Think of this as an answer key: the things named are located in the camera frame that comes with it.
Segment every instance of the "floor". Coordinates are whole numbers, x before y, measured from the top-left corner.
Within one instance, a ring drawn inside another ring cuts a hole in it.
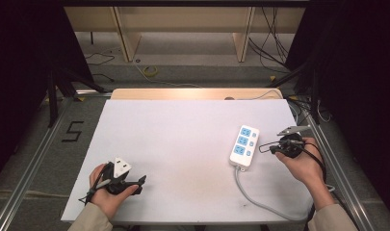
[[[77,33],[80,45],[94,74],[95,83],[106,88],[187,88],[196,85],[204,88],[252,88],[264,87],[271,77],[280,78],[285,71],[274,62],[264,61],[251,49],[247,50],[244,63],[238,63],[232,37],[229,34],[143,34],[134,62],[126,63],[119,50],[117,34]],[[256,43],[262,44],[266,35],[251,35]],[[281,35],[286,49],[293,35]],[[265,49],[280,59],[273,40],[269,40]],[[138,71],[146,66],[156,66],[158,75],[145,78]],[[281,86],[283,94],[291,94],[295,81]],[[89,89],[75,84],[78,90]],[[13,211],[8,230],[66,230],[69,224],[60,221],[66,200],[72,190],[78,171],[88,150],[95,126],[99,120],[108,95],[83,95],[76,100],[59,97],[59,106],[63,120],[53,134],[49,148],[45,150],[37,171],[30,179],[23,200]],[[27,166],[32,163],[35,153],[40,153],[39,145],[45,141],[49,119],[48,101],[44,101],[35,114],[32,126],[23,137],[17,152],[6,164],[0,175],[0,212],[9,201]],[[390,230],[390,214],[367,180],[360,166],[351,157],[348,144],[334,121],[321,123],[322,129],[340,160],[352,188],[359,197],[369,217],[373,230]],[[73,129],[82,131],[78,141],[68,134],[71,122]],[[337,187],[332,172],[328,183]],[[270,230],[302,230],[301,223],[269,224]],[[252,230],[258,226],[228,227],[232,230]]]

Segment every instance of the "desk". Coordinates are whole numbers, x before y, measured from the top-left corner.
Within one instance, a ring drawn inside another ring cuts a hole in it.
[[[286,101],[273,99],[273,92],[267,100],[216,100],[268,92],[259,89],[218,89],[216,95],[210,89],[168,91],[115,90],[104,107],[62,220],[74,221],[83,209],[77,199],[87,192],[93,167],[119,156],[133,167],[127,179],[145,174],[147,178],[142,194],[128,198],[113,223],[286,221],[245,199],[236,186],[234,166],[228,162],[241,125],[260,129],[259,144],[278,141],[278,131],[295,125]],[[133,94],[142,99],[136,100]],[[189,99],[205,99],[205,95],[210,100]],[[158,97],[164,100],[153,100]],[[240,180],[252,198],[288,216],[304,219],[312,205],[305,186],[269,152],[256,149],[251,167],[240,174]]]

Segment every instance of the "power strip switch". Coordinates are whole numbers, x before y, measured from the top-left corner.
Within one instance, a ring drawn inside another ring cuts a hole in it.
[[[252,156],[254,155],[255,146],[257,146],[260,131],[256,128],[243,125],[237,136],[234,147],[230,155],[230,164],[240,167],[245,171],[251,165]]]

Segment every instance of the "hand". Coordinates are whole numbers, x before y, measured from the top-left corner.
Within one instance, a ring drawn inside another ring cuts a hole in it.
[[[313,138],[304,138],[303,140],[305,143],[312,143],[315,146],[318,146]],[[315,146],[306,144],[304,148],[323,163],[324,161],[321,154]],[[314,199],[315,209],[317,211],[335,203],[324,182],[321,167],[314,159],[304,152],[301,152],[294,159],[279,152],[276,152],[275,156],[284,163],[297,180],[301,181],[306,186]]]
[[[102,164],[95,168],[95,170],[90,175],[90,187],[93,186],[96,178],[98,178],[99,173],[105,164]],[[128,196],[130,196],[138,188],[138,185],[133,185],[126,188],[125,191],[121,192],[118,195],[113,195],[107,192],[105,189],[100,189],[95,192],[94,196],[91,199],[91,202],[98,206],[101,211],[107,216],[108,219],[114,217],[117,212],[117,208]]]

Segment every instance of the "white desk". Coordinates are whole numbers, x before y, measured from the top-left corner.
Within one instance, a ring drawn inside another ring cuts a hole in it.
[[[129,197],[113,223],[285,221],[248,202],[236,186],[228,158],[243,124],[260,129],[260,145],[278,141],[276,133],[295,122],[285,100],[107,101],[62,220],[74,221],[83,209],[78,198],[93,168],[119,156],[133,167],[127,180],[147,178],[142,194]],[[253,199],[289,216],[303,218],[312,204],[270,152],[256,149],[240,180]]]

